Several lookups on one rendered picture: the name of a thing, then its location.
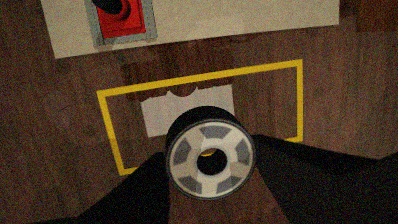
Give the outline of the yellow rectangular outline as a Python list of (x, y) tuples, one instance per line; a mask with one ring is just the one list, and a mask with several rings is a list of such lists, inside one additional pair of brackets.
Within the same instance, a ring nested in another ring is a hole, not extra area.
[(117, 145), (116, 137), (114, 134), (110, 115), (108, 112), (108, 108), (107, 108), (107, 104), (106, 104), (107, 100), (106, 100), (105, 96), (123, 94), (123, 93), (129, 93), (129, 92), (135, 92), (135, 91), (147, 90), (147, 89), (153, 89), (153, 88), (159, 88), (159, 87), (165, 87), (165, 86), (172, 86), (172, 85), (178, 85), (178, 84), (184, 84), (184, 83), (190, 83), (190, 82), (197, 82), (197, 81), (203, 81), (203, 80), (209, 80), (209, 79), (216, 79), (216, 78), (222, 78), (222, 77), (228, 77), (228, 76), (234, 76), (234, 75), (241, 75), (241, 74), (253, 73), (253, 72), (258, 72), (258, 71), (265, 71), (265, 70), (271, 71), (271, 70), (277, 70), (277, 69), (283, 69), (283, 68), (289, 68), (289, 67), (295, 67), (295, 66), (296, 66), (296, 72), (297, 72), (297, 137), (284, 139), (284, 140), (297, 142), (297, 141), (303, 141), (303, 65), (302, 65), (302, 59), (290, 60), (290, 61), (284, 61), (284, 62), (278, 62), (278, 63), (272, 63), (272, 64), (266, 64), (266, 65), (253, 65), (253, 66), (248, 66), (248, 67), (241, 67), (241, 68), (235, 68), (235, 69), (229, 69), (229, 70), (222, 70), (222, 71), (216, 71), (216, 72), (210, 72), (210, 73), (203, 73), (203, 74), (197, 74), (197, 75), (191, 75), (191, 76), (184, 76), (184, 77), (152, 81), (152, 82), (122, 86), (122, 87), (109, 88), (109, 89), (104, 89), (104, 90), (97, 90), (96, 91), (97, 96), (99, 99), (102, 114), (103, 114), (106, 128), (108, 131), (109, 142), (110, 142), (110, 145), (112, 148), (112, 152), (113, 152), (116, 166), (118, 168), (120, 176), (126, 175), (126, 174), (131, 174), (139, 166), (124, 169), (120, 151), (119, 151), (119, 147)]

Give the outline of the black tyre with beige spoked rim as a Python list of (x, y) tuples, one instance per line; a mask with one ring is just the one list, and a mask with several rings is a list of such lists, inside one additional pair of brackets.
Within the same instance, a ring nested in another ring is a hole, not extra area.
[[(210, 156), (200, 154), (211, 148)], [(181, 114), (168, 130), (165, 171), (173, 187), (199, 201), (227, 198), (241, 189), (256, 165), (251, 134), (227, 110), (200, 106)]]

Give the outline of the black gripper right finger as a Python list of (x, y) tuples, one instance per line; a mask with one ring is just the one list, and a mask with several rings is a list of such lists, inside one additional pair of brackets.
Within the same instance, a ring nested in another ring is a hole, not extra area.
[(378, 160), (252, 137), (259, 173), (290, 224), (398, 224), (398, 152)]

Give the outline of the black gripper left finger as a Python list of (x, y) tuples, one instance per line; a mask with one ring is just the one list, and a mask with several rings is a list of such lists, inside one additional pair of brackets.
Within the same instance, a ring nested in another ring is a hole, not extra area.
[(158, 152), (77, 218), (32, 224), (169, 224), (169, 213), (165, 156)]

